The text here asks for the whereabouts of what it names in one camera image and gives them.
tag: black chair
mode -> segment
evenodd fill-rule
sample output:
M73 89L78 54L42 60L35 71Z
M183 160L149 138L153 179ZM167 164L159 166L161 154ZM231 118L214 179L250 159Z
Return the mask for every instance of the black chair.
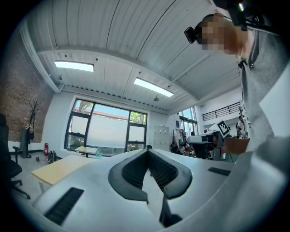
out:
M0 114L0 172L1 178L8 187L9 190L14 189L17 192L25 194L27 199L30 199L30 196L17 188L15 185L22 185L21 180L12 181L11 178L17 176L22 172L22 168L18 164L17 152L20 151L19 147L13 147L15 149L15 161L11 160L11 156L8 149L8 134L9 127L6 125L6 118L4 115Z

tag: large window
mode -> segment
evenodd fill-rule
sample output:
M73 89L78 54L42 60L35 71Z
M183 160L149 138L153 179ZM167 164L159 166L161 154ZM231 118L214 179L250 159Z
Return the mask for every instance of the large window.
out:
M65 145L98 148L102 155L142 149L146 144L147 114L77 99L69 117Z
M198 135L197 121L195 120L195 110L191 107L187 110L179 112L179 118L181 121L180 128L183 128L186 132L186 136L191 136L193 131L195 135Z

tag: neck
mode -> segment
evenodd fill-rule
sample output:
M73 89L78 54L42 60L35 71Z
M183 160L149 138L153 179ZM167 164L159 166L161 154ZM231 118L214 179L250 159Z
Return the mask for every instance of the neck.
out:
M241 31L240 28L238 29L239 50L237 55L243 59L248 59L250 57L251 49L254 44L254 36L250 30Z

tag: chair backrest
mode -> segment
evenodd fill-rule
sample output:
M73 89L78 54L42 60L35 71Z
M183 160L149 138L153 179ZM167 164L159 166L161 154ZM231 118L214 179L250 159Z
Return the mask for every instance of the chair backrest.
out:
M11 159L8 148L9 127L6 125L6 117L0 114L0 161Z

